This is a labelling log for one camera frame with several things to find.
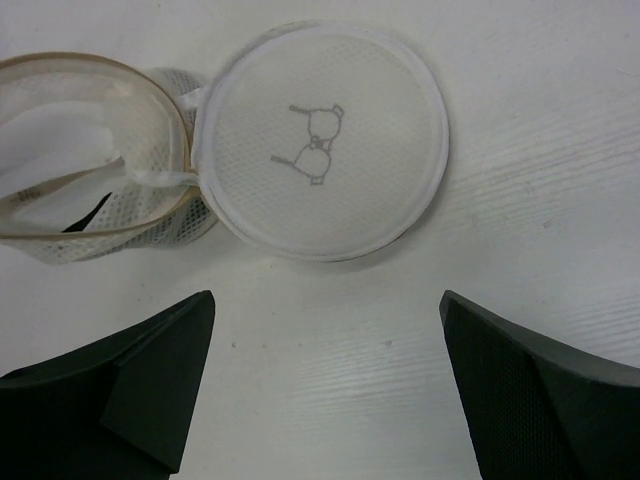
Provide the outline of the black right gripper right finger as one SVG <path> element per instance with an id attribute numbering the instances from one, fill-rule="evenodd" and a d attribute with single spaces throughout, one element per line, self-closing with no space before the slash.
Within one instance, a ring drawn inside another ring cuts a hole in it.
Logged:
<path id="1" fill-rule="evenodd" d="M 639 371 L 446 291 L 444 340 L 484 479 L 636 479 Z"/>

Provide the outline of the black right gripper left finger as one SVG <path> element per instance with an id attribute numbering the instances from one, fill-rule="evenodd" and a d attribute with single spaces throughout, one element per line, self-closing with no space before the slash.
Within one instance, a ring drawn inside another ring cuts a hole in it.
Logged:
<path id="1" fill-rule="evenodd" d="M 180 470 L 215 301 L 151 318 L 1 378 L 4 479 L 167 479 Z"/>

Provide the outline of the white mesh laundry bag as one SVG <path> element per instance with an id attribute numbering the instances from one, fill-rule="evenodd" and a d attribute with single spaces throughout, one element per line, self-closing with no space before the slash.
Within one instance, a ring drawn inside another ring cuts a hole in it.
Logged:
<path id="1" fill-rule="evenodd" d="M 48 264 L 182 246 L 215 224 L 276 255 L 354 259 L 419 219 L 449 155 L 424 58 L 341 22 L 273 29 L 208 82 L 75 52 L 2 62 L 1 126 L 63 101 L 105 107 L 127 183 L 83 230 L 1 230 L 4 245 Z"/>

